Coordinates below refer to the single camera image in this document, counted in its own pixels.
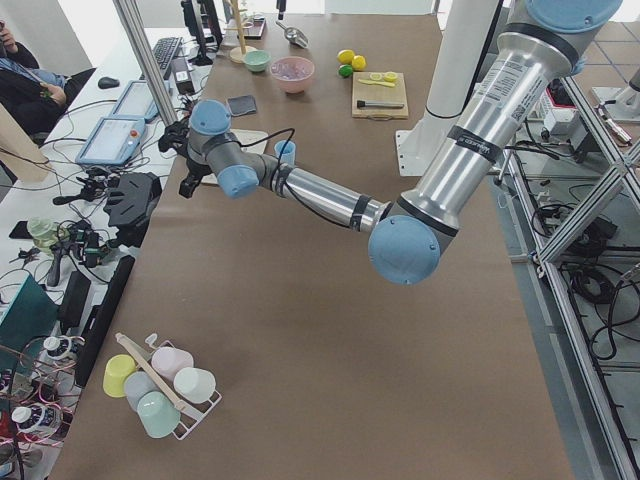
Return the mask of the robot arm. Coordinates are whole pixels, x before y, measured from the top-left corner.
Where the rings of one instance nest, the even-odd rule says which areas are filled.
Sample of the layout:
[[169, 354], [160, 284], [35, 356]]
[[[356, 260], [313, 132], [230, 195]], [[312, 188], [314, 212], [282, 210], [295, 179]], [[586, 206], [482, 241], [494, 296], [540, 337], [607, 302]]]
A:
[[414, 128], [397, 132], [400, 172], [418, 182], [391, 202], [244, 150], [228, 108], [216, 100], [198, 102], [188, 118], [168, 126], [159, 148], [186, 160], [183, 197], [207, 175], [232, 199], [268, 189], [335, 225], [368, 232], [375, 270], [393, 283], [415, 284], [436, 270], [463, 207], [548, 85], [580, 71], [585, 50], [618, 9], [616, 1], [515, 2], [497, 38], [497, 57], [465, 108], [441, 126], [425, 114]]

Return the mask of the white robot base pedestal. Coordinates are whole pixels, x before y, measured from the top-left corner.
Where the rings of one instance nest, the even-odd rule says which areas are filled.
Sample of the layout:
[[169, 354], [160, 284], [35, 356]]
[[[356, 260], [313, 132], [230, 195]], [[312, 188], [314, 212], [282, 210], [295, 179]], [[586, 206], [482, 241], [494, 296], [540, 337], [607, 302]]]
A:
[[499, 0], [452, 3], [424, 115], [412, 129], [396, 132], [402, 176], [422, 176], [435, 158], [476, 85], [497, 59], [497, 38], [506, 26], [508, 14], [509, 4]]

